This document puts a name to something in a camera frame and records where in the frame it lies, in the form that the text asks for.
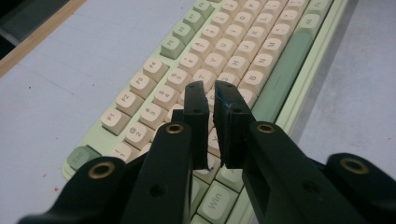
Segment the keyboard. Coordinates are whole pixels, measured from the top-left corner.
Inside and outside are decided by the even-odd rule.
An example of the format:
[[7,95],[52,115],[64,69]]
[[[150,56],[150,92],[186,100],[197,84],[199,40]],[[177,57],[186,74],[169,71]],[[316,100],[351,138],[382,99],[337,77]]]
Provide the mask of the keyboard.
[[[289,133],[346,0],[196,0],[64,162],[71,178],[100,156],[132,161],[184,105],[184,88],[204,82],[211,115],[216,80],[234,84],[256,120]],[[193,171],[191,223],[250,223],[242,170],[220,167],[209,119],[209,170]]]

